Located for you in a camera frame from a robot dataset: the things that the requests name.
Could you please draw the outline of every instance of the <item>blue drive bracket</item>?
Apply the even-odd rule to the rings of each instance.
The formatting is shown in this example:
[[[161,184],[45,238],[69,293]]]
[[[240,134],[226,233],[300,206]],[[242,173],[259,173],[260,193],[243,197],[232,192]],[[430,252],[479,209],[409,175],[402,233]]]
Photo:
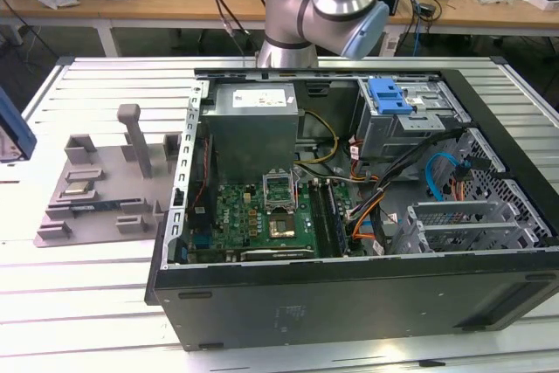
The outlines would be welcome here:
[[[375,101],[379,114],[411,114],[413,111],[393,79],[369,79],[369,96]]]
[[[0,88],[0,163],[31,158],[37,138]]]

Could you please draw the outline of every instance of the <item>slotted metal table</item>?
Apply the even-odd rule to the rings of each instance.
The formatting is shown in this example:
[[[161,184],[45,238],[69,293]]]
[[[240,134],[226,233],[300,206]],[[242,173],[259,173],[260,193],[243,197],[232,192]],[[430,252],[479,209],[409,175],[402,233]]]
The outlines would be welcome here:
[[[379,58],[321,65],[460,70],[559,191],[559,116],[507,64]],[[364,372],[420,370],[422,360],[444,363],[442,372],[556,371],[559,296],[500,332],[185,353],[162,309],[143,302],[153,240],[33,246],[68,135],[91,134],[100,146],[125,144],[116,110],[134,102],[148,142],[160,142],[164,133],[182,131],[193,69],[220,66],[254,63],[75,59],[52,70],[24,111],[38,137],[34,156],[0,167],[0,371]]]

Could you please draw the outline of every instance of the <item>gray peg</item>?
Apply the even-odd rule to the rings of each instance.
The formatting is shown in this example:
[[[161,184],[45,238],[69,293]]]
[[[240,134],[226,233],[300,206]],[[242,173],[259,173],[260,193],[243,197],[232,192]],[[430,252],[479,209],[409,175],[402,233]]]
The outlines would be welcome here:
[[[137,104],[122,104],[116,114],[118,120],[126,126],[132,149],[140,165],[141,174],[144,178],[151,178],[151,162],[149,161],[149,149],[146,139],[140,130],[141,109]]]

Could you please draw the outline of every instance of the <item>yellow cable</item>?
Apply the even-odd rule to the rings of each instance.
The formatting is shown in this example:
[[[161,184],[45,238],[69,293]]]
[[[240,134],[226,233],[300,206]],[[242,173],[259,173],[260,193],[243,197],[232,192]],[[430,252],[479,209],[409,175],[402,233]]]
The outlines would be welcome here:
[[[332,150],[330,150],[330,153],[328,153],[327,155],[325,155],[323,157],[318,157],[316,159],[308,159],[306,161],[295,161],[295,163],[320,163],[320,162],[324,162],[327,159],[329,159],[330,157],[332,157],[335,154],[335,151],[338,149],[338,136],[335,135],[335,131],[332,129],[332,127],[330,127],[330,125],[322,117],[320,117],[317,113],[315,113],[313,111],[305,110],[305,114],[311,114],[312,116],[314,116],[314,118],[316,118],[318,121],[320,121],[322,124],[324,124],[324,126],[330,131],[330,133],[332,133],[332,137],[334,137],[334,147],[332,148]]]

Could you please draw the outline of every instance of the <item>white box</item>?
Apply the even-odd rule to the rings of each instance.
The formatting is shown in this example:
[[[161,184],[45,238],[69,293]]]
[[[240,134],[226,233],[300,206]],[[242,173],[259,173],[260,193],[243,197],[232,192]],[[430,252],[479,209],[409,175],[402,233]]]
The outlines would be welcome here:
[[[559,0],[528,0],[541,10],[559,10]]]

